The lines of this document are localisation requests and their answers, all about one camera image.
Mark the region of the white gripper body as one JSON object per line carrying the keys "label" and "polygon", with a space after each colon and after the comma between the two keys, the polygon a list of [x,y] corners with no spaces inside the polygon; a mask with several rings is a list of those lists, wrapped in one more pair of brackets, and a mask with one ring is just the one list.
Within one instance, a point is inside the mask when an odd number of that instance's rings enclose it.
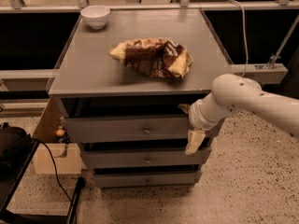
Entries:
{"label": "white gripper body", "polygon": [[209,131],[217,122],[209,121],[206,119],[201,111],[202,101],[198,100],[190,106],[189,121],[193,128],[203,131]]}

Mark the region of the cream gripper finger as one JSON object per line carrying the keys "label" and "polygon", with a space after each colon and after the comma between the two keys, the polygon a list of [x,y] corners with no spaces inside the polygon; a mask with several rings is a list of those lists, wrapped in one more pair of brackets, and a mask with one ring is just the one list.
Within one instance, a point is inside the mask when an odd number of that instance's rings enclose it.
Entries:
{"label": "cream gripper finger", "polygon": [[185,148],[186,155],[193,155],[202,145],[206,133],[203,130],[188,130],[188,143]]}
{"label": "cream gripper finger", "polygon": [[178,107],[185,113],[188,114],[190,111],[190,105],[189,104],[179,104]]}

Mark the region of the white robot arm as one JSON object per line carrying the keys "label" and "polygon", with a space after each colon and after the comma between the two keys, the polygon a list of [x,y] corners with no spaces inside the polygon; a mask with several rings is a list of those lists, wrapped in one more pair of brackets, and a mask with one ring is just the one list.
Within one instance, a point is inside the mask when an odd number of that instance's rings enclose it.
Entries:
{"label": "white robot arm", "polygon": [[217,77],[211,92],[191,105],[179,106],[189,117],[186,155],[194,154],[201,146],[206,132],[219,121],[240,110],[246,110],[299,138],[299,101],[263,91],[252,79],[224,74]]}

